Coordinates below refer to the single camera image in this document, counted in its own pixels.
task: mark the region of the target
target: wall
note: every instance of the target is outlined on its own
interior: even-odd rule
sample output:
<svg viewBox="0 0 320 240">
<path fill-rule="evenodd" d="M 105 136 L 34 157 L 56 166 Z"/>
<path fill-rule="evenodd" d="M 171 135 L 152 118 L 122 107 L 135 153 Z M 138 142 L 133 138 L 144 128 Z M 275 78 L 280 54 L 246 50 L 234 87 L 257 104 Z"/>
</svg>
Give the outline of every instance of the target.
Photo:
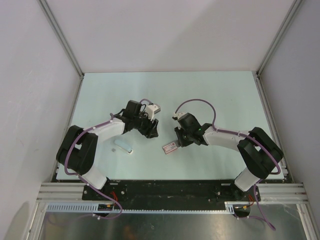
<svg viewBox="0 0 320 240">
<path fill-rule="evenodd" d="M 0 239 L 17 240 L 53 170 L 80 79 L 36 0 L 1 1 L 0 23 Z"/>
<path fill-rule="evenodd" d="M 85 73 L 255 71 L 294 0 L 48 0 Z"/>
<path fill-rule="evenodd" d="M 306 0 L 262 73 L 288 164 L 320 225 L 320 1 Z"/>
</svg>

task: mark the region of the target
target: purple cable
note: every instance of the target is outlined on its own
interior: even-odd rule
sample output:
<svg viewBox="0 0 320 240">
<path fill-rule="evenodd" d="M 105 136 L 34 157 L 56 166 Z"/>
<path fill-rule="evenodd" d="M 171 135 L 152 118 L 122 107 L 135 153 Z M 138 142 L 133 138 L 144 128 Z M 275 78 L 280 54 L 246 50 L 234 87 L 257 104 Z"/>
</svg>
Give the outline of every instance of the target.
<svg viewBox="0 0 320 240">
<path fill-rule="evenodd" d="M 112 217 L 98 216 L 98 218 L 101 218 L 101 219 L 115 219 L 115 218 L 119 217 L 119 216 L 121 215 L 122 211 L 123 211 L 122 206 L 121 206 L 120 203 L 117 202 L 115 199 L 113 199 L 113 198 L 111 198 L 111 197 L 103 194 L 101 191 L 99 191 L 99 190 L 96 189 L 94 186 L 92 186 L 91 184 L 89 184 L 82 176 L 78 175 L 76 172 L 69 172 L 67 166 L 68 166 L 68 162 L 69 162 L 69 159 L 70 159 L 70 155 L 71 155 L 71 153 L 72 153 L 72 150 L 75 148 L 75 146 L 76 146 L 77 142 L 80 140 L 80 138 L 81 138 L 84 134 L 86 134 L 87 132 L 89 132 L 89 131 L 91 131 L 91 130 L 93 130 L 93 129 L 95 129 L 95 128 L 100 128 L 100 127 L 102 127 L 102 126 L 108 125 L 108 124 L 114 119 L 114 115 L 113 115 L 112 113 L 110 113 L 110 115 L 111 115 L 111 119 L 110 119 L 109 121 L 106 121 L 106 122 L 100 123 L 100 124 L 98 124 L 98 125 L 92 126 L 92 127 L 88 128 L 88 129 L 84 130 L 83 132 L 81 132 L 81 133 L 79 134 L 79 136 L 77 136 L 77 137 L 75 138 L 75 140 L 73 141 L 73 143 L 72 143 L 72 145 L 71 145 L 71 147 L 70 147 L 70 149 L 69 149 L 69 151 L 68 151 L 68 153 L 67 153 L 67 155 L 66 155 L 66 157 L 65 157 L 65 162 L 64 162 L 64 172 L 65 172 L 65 174 L 67 174 L 67 175 L 69 175 L 69 176 L 70 176 L 70 175 L 77 175 L 77 176 L 79 177 L 79 179 L 82 180 L 85 184 L 87 184 L 92 190 L 94 190 L 95 192 L 97 192 L 97 193 L 100 194 L 101 196 L 105 197 L 106 199 L 114 202 L 115 204 L 117 204 L 117 205 L 119 206 L 120 212 L 119 212 L 117 215 L 112 216 Z M 77 217 L 75 220 L 77 220 L 77 219 L 79 219 L 79 218 L 86 217 L 86 216 L 91 216 L 91 214 L 86 214 L 86 215 Z"/>
<path fill-rule="evenodd" d="M 152 104 L 152 102 L 149 99 L 146 99 L 146 98 L 141 99 L 141 101 L 139 103 L 142 103 L 143 101 L 147 101 L 149 104 Z"/>
<path fill-rule="evenodd" d="M 244 138 L 248 138 L 250 139 L 252 142 L 254 142 L 257 146 L 259 146 L 267 155 L 268 157 L 272 160 L 272 162 L 274 163 L 274 165 L 276 166 L 276 169 L 277 169 L 277 172 L 271 172 L 270 174 L 272 175 L 278 175 L 281 173 L 281 168 L 279 166 L 279 164 L 277 163 L 277 161 L 275 160 L 275 158 L 271 155 L 271 153 L 260 143 L 258 142 L 256 139 L 254 139 L 253 137 L 247 135 L 247 134 L 244 134 L 244 133 L 241 133 L 241 132 L 236 132 L 236 131 L 231 131 L 231 130 L 225 130 L 225 129 L 218 129 L 215 127 L 215 122 L 216 122 L 216 116 L 217 116 L 217 113 L 216 113 L 216 109 L 215 107 L 208 101 L 206 100 L 203 100 L 203 99 L 199 99 L 199 98 L 194 98 L 194 99 L 189 99 L 187 101 L 184 101 L 183 103 L 181 103 L 178 108 L 175 110 L 175 114 L 178 112 L 178 110 L 186 103 L 189 103 L 189 102 L 192 102 L 192 101 L 200 101 L 200 102 L 204 102 L 206 104 L 208 104 L 212 110 L 213 110 L 213 121 L 212 121 L 212 128 L 213 130 L 217 131 L 217 132 L 220 132 L 220 133 L 226 133 L 226 134 L 232 134 L 232 135 L 236 135 L 236 136 L 241 136 L 241 137 L 244 137 Z M 257 184 L 260 183 L 262 181 L 262 179 L 260 179 L 259 181 L 257 181 L 254 185 L 253 185 L 253 192 L 255 193 L 256 192 L 256 187 L 257 187 Z M 273 226 L 267 219 L 267 217 L 265 216 L 264 212 L 262 211 L 261 209 L 261 206 L 259 204 L 259 201 L 258 201 L 258 198 L 257 198 L 257 195 L 254 195 L 254 198 L 255 198 L 255 202 L 256 202 L 256 205 L 258 206 L 259 208 L 259 211 L 261 213 L 261 215 L 263 216 L 262 217 L 259 217 L 259 216 L 249 216 L 249 218 L 251 219 L 258 219 L 258 220 L 262 220 L 264 222 L 266 222 L 266 224 L 273 230 L 275 231 L 276 228 L 275 226 Z"/>
</svg>

